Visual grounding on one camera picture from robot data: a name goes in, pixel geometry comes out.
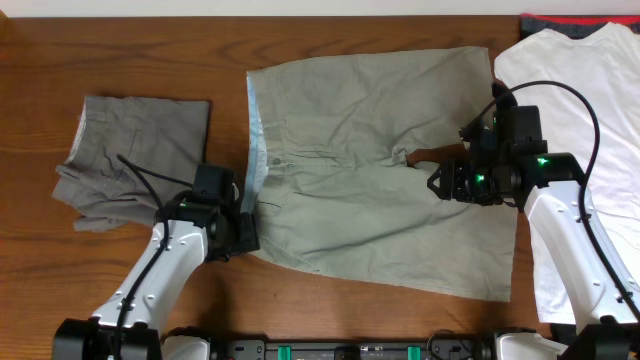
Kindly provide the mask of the olive green shorts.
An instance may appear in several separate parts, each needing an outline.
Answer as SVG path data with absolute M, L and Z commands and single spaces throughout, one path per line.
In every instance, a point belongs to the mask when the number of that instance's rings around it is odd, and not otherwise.
M 511 296 L 517 215 L 439 199 L 435 165 L 491 100 L 483 47 L 316 57 L 247 75 L 243 206 L 257 256 L 293 270 L 487 301 Z

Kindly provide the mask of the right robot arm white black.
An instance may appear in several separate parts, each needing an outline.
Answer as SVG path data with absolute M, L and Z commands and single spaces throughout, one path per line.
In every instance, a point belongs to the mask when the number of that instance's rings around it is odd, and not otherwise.
M 478 359 L 628 359 L 639 355 L 639 288 L 591 202 L 573 155 L 550 153 L 538 130 L 501 135 L 462 128 L 463 157 L 441 163 L 428 187 L 443 200 L 524 213 L 549 251 L 572 307 L 568 345 L 535 332 L 496 333 Z

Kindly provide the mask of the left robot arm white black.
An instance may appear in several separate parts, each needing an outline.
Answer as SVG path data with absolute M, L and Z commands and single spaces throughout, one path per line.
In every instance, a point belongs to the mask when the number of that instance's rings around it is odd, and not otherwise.
M 157 213 L 151 239 L 116 292 L 87 320 L 66 319 L 55 359 L 221 359 L 224 348 L 194 327 L 162 333 L 192 273 L 260 247 L 252 213 L 232 201 L 176 196 Z

